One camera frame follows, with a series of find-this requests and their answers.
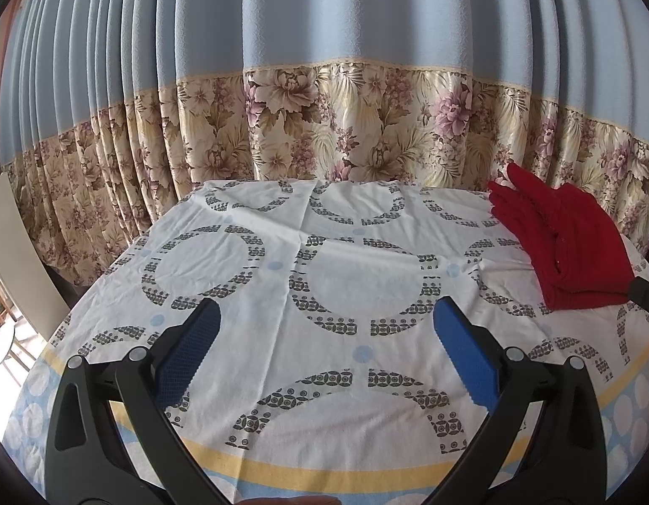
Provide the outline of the beige leaning board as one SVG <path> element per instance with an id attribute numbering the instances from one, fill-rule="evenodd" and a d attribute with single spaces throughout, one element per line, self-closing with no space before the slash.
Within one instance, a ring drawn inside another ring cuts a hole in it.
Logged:
<path id="1" fill-rule="evenodd" d="M 33 249 L 5 173 L 0 174 L 0 282 L 28 323 L 49 340 L 69 308 Z"/>

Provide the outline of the white round stool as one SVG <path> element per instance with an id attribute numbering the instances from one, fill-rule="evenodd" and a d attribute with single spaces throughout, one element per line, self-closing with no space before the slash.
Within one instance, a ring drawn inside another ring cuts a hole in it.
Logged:
<path id="1" fill-rule="evenodd" d="M 0 327 L 0 364 L 10 355 L 15 339 L 15 323 L 6 322 Z"/>

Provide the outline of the blue floral curtain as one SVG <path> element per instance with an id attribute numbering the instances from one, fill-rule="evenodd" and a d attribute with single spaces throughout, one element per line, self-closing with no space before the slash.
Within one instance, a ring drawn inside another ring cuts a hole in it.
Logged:
<path id="1" fill-rule="evenodd" d="M 643 0 L 14 0 L 0 172 L 92 284 L 209 180 L 481 190 L 520 164 L 649 253 Z"/>

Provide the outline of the red knitted sweater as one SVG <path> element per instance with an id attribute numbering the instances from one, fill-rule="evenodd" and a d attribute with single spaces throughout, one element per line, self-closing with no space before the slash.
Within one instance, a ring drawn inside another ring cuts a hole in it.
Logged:
<path id="1" fill-rule="evenodd" d="M 624 304 L 634 279 L 624 241 L 596 199 L 571 183 L 552 188 L 515 163 L 491 181 L 491 213 L 520 242 L 549 310 Z"/>

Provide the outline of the patterned white blue bedsheet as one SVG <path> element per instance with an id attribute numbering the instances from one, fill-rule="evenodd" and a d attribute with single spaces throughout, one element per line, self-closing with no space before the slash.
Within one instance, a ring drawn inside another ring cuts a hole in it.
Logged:
<path id="1" fill-rule="evenodd" d="M 228 499 L 416 504 L 480 426 L 432 327 L 450 296 L 506 347 L 584 359 L 616 488 L 649 445 L 649 315 L 546 308 L 487 195 L 399 183 L 223 183 L 191 193 L 67 315 L 3 436 L 36 487 L 64 363 L 121 358 L 201 299 L 223 322 L 167 417 Z"/>

